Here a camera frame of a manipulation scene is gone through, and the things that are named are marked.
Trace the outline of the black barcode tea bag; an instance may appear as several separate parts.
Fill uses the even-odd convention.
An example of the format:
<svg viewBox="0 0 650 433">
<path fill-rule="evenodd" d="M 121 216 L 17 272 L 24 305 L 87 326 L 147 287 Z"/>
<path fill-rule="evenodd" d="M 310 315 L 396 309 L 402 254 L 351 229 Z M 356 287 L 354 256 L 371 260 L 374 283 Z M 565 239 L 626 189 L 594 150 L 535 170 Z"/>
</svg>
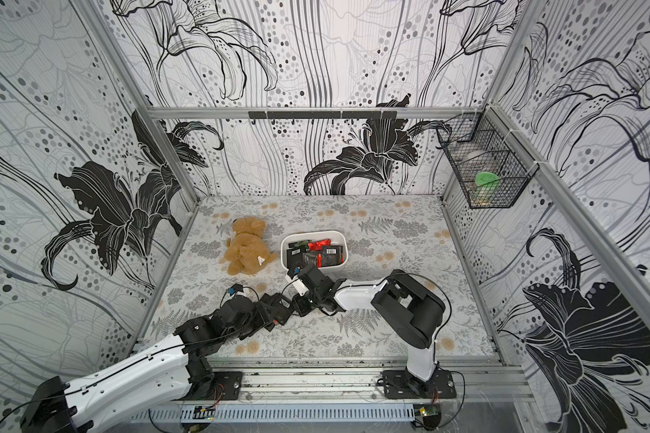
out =
<svg viewBox="0 0 650 433">
<path fill-rule="evenodd" d="M 345 249 L 343 245 L 326 245 L 321 249 L 321 267 L 334 267 L 344 263 Z"/>
</svg>

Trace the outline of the black tea bag pile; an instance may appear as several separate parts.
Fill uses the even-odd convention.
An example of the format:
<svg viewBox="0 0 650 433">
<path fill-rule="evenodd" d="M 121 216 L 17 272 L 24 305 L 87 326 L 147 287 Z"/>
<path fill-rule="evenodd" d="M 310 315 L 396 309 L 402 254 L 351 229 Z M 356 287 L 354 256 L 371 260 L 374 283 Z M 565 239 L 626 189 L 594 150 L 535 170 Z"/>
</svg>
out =
<svg viewBox="0 0 650 433">
<path fill-rule="evenodd" d="M 285 263 L 287 269 L 292 269 L 305 262 L 305 254 L 310 251 L 309 243 L 310 240 L 301 240 L 287 244 L 287 249 L 285 250 Z"/>
</svg>

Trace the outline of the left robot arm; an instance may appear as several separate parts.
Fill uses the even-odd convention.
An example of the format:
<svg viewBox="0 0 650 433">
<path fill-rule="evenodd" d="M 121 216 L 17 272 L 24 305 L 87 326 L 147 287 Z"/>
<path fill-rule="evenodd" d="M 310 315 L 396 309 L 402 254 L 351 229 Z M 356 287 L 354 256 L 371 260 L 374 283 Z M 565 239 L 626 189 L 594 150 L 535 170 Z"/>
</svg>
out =
<svg viewBox="0 0 650 433">
<path fill-rule="evenodd" d="M 209 356 L 227 342 L 283 325 L 294 309 L 283 294 L 236 295 L 187 320 L 153 346 L 92 375 L 43 382 L 25 404 L 23 432 L 103 432 L 128 416 L 172 401 L 238 399 L 242 373 L 220 372 Z"/>
</svg>

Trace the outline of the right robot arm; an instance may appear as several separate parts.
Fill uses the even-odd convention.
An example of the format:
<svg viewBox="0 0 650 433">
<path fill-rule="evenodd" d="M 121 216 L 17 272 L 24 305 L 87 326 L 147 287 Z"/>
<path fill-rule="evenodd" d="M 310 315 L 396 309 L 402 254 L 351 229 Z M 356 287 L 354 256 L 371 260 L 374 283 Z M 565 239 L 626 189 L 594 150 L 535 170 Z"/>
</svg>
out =
<svg viewBox="0 0 650 433">
<path fill-rule="evenodd" d="M 328 316 L 352 310 L 375 310 L 407 344 L 406 371 L 423 382 L 436 370 L 435 340 L 444 326 L 446 304 L 413 274 L 393 270 L 377 281 L 332 280 L 321 269 L 306 265 L 287 272 L 297 294 L 294 310 L 301 317 L 313 310 Z"/>
</svg>

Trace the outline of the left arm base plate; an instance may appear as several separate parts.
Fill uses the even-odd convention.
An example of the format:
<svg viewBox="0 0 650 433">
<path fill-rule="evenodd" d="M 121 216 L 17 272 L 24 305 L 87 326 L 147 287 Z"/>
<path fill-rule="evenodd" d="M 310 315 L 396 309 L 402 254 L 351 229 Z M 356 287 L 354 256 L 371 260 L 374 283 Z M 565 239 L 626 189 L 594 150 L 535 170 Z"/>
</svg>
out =
<svg viewBox="0 0 650 433">
<path fill-rule="evenodd" d="M 240 371 L 215 371 L 203 378 L 191 379 L 191 389 L 182 401 L 237 401 L 243 377 Z"/>
</svg>

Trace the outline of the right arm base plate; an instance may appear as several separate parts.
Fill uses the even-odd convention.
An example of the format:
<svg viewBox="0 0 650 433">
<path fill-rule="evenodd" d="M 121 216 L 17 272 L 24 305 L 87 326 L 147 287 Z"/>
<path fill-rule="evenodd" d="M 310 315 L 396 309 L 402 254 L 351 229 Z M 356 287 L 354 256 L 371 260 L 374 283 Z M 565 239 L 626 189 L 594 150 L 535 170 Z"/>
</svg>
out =
<svg viewBox="0 0 650 433">
<path fill-rule="evenodd" d="M 451 400 L 457 397 L 451 372 L 437 367 L 427 381 L 422 381 L 406 370 L 386 370 L 377 380 L 388 400 L 426 399 Z"/>
</svg>

